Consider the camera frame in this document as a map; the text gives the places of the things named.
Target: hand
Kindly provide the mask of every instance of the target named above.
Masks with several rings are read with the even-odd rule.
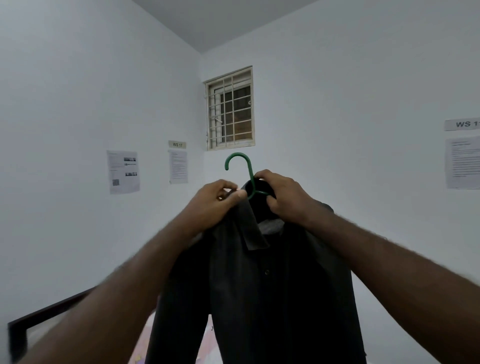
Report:
[[[192,237],[219,223],[228,210],[247,198],[245,190],[227,197],[225,188],[236,190],[238,186],[225,180],[206,184],[176,217]]]
[[[289,177],[269,170],[257,172],[255,177],[267,181],[273,188],[276,199],[267,196],[267,204],[270,210],[284,221],[306,227],[312,211],[321,208],[320,204],[311,198],[298,182]]]

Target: green plastic hanger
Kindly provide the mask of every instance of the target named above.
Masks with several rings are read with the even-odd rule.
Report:
[[[253,176],[253,171],[252,171],[252,163],[250,162],[250,158],[248,158],[245,154],[243,154],[243,153],[232,153],[232,154],[230,154],[228,156],[228,158],[225,160],[225,170],[228,170],[228,164],[230,163],[230,160],[233,157],[237,157],[237,156],[242,157],[243,159],[245,159],[247,161],[248,173],[250,174],[250,182],[252,182],[252,187],[253,187],[253,191],[250,194],[250,196],[248,196],[248,199],[250,200],[253,197],[253,195],[255,195],[255,194],[264,194],[264,195],[269,196],[270,194],[267,193],[267,192],[257,191],[257,189],[255,187],[255,178]]]

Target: window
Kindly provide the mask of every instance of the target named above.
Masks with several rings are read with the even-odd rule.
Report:
[[[252,68],[205,82],[208,150],[255,145]]]

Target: ceiling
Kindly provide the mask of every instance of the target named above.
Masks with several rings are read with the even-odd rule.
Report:
[[[316,0],[133,0],[199,52]]]

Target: window frame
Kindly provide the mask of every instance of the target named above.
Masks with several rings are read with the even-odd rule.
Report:
[[[210,95],[210,88],[212,85],[216,84],[216,83],[220,83],[222,82],[223,83],[223,86],[219,87],[219,88],[224,88],[225,86],[225,79],[228,79],[228,78],[232,78],[235,77],[236,75],[239,75],[239,74],[242,74],[242,73],[245,73],[246,71],[250,71],[250,79],[249,80],[245,80],[245,81],[240,81],[239,83],[242,84],[242,83],[245,83],[243,86],[247,87],[247,86],[250,86],[250,102],[251,102],[251,123],[252,123],[252,138],[251,139],[240,139],[240,140],[235,140],[235,132],[234,132],[234,137],[233,137],[233,141],[230,141],[228,142],[227,141],[227,136],[226,135],[223,135],[223,136],[219,136],[217,137],[218,138],[225,138],[225,142],[221,142],[221,143],[216,143],[216,146],[212,146],[212,143],[211,143],[211,140],[214,139],[215,137],[211,137],[211,130],[214,129],[214,128],[217,128],[217,129],[220,129],[223,127],[225,128],[225,131],[226,131],[226,120],[225,120],[225,124],[221,124],[220,126],[211,126],[210,124],[210,120],[212,119],[212,116],[210,115],[210,108],[215,106],[215,105],[219,105],[219,107],[221,108],[222,105],[225,105],[225,99],[224,99],[224,102],[223,103],[220,103],[220,104],[213,104],[213,105],[210,105],[210,97],[212,95]],[[207,122],[207,151],[210,151],[210,150],[223,150],[223,149],[234,149],[234,148],[243,148],[243,147],[246,147],[246,146],[254,146],[255,145],[255,113],[254,113],[254,96],[253,96],[253,67],[252,66],[248,66],[248,67],[245,67],[245,68],[242,68],[240,70],[237,70],[237,71],[234,71],[234,72],[230,72],[230,73],[227,73],[227,74],[224,74],[220,77],[215,77],[215,78],[212,78],[208,81],[205,81],[204,82],[205,84],[205,105],[206,105],[206,122]],[[235,125],[235,119],[234,119],[234,114],[235,114],[235,110],[234,110],[234,103],[235,103],[235,98],[234,98],[234,87],[233,87],[233,84],[231,85],[232,86],[232,124]]]

